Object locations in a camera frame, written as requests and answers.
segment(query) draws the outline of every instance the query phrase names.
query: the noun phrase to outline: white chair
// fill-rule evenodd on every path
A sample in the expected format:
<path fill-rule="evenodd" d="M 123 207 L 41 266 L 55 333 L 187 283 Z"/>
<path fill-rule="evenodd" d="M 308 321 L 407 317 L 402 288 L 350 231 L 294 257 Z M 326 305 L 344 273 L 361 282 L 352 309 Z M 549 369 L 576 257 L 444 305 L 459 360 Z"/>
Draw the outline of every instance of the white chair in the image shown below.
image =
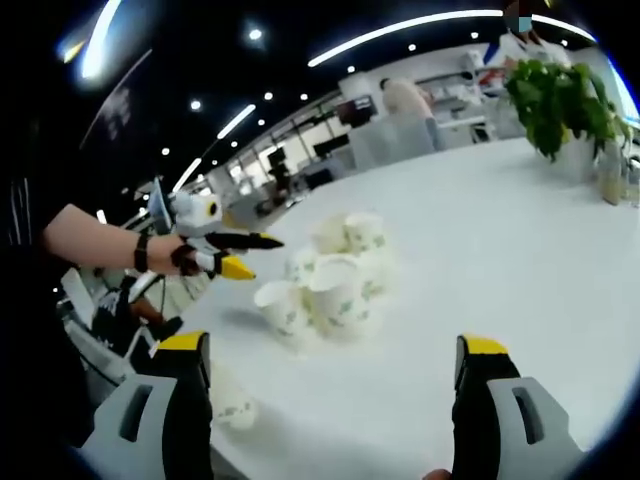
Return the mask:
<path fill-rule="evenodd" d="M 348 135 L 359 171 L 436 151 L 426 120 L 417 114 L 389 115 L 354 128 Z"/>
<path fill-rule="evenodd" d="M 106 345 L 99 342 L 89 332 L 93 326 L 93 316 L 96 305 L 91 300 L 89 291 L 84 285 L 80 274 L 75 268 L 71 268 L 61 280 L 62 287 L 69 297 L 76 314 L 81 322 L 86 326 L 86 330 L 73 321 L 67 322 L 65 329 L 69 338 L 84 357 L 85 362 L 91 363 L 102 374 L 115 384 L 120 384 L 122 380 L 131 373 L 135 373 L 131 366 L 131 355 L 140 337 L 144 338 L 149 348 L 155 343 L 155 339 L 146 327 L 140 327 L 136 331 L 123 357 L 116 355 L 109 350 Z M 90 392 L 92 398 L 100 399 L 106 390 L 102 382 L 90 382 Z"/>

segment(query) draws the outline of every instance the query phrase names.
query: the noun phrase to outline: human arm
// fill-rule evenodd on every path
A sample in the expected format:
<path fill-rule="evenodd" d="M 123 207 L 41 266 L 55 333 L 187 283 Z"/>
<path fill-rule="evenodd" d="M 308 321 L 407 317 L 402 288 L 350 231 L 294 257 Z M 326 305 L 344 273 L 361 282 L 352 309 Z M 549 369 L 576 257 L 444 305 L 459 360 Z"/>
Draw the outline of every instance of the human arm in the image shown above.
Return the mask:
<path fill-rule="evenodd" d="M 43 231 L 50 253 L 80 265 L 134 268 L 134 251 L 140 235 L 113 225 L 103 225 L 74 205 L 66 205 Z M 178 274 L 171 262 L 173 251 L 183 245 L 177 235 L 151 237 L 147 246 L 149 269 Z"/>

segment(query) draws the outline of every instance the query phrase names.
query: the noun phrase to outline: round white table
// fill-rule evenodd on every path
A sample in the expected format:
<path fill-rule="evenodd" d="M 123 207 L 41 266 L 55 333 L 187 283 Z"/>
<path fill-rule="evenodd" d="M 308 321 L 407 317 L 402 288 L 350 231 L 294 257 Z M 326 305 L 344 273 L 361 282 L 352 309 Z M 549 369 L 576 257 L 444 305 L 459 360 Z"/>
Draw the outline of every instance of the round white table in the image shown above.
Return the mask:
<path fill-rule="evenodd" d="M 374 210 L 400 258 L 378 334 L 296 357 L 253 306 L 317 220 Z M 184 315 L 259 403 L 247 432 L 211 442 L 251 479 L 419 479 L 453 460 L 456 336 L 495 338 L 593 447 L 640 367 L 640 213 L 568 187 L 525 140 L 417 158 L 313 192 L 245 257 L 254 282 L 216 280 Z"/>

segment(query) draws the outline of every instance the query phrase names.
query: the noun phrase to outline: recessed ceiling light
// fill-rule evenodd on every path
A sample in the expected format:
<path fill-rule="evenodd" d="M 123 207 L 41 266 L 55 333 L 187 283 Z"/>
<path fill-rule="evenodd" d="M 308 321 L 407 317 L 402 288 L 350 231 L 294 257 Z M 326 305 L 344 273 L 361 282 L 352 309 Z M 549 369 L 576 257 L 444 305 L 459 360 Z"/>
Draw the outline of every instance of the recessed ceiling light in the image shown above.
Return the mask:
<path fill-rule="evenodd" d="M 314 57 L 311 60 L 309 60 L 309 63 L 307 63 L 307 65 L 310 68 L 317 67 L 318 65 L 326 62 L 330 58 L 333 58 L 336 55 L 346 52 L 347 50 L 350 50 L 353 47 L 357 47 L 358 45 L 362 45 L 363 43 L 369 42 L 376 38 L 380 38 L 383 35 L 404 30 L 406 28 L 412 28 L 418 25 L 425 25 L 427 23 L 441 22 L 441 21 L 452 20 L 456 18 L 483 18 L 483 17 L 502 17 L 502 10 L 461 10 L 457 12 L 436 13 L 434 15 L 426 15 L 424 17 L 416 17 L 409 20 L 405 20 L 403 22 L 394 23 L 392 25 L 388 25 L 386 27 L 373 30 L 369 33 L 365 33 L 364 35 L 360 35 L 359 37 L 352 38 L 347 42 L 344 42 L 330 50 L 327 50 L 321 55 L 318 55 L 317 57 Z M 577 35 L 580 35 L 584 38 L 587 38 L 592 42 L 596 41 L 593 35 L 591 35 L 589 32 L 586 32 L 585 30 L 578 28 L 574 25 L 571 25 L 569 23 L 561 22 L 560 20 L 556 20 L 554 18 L 549 18 L 549 17 L 536 15 L 536 14 L 531 15 L 531 19 L 534 22 L 546 23 L 547 25 L 553 25 L 555 27 L 563 28 Z"/>
<path fill-rule="evenodd" d="M 249 32 L 249 38 L 253 41 L 258 40 L 260 37 L 262 37 L 262 31 L 257 28 L 254 28 Z"/>

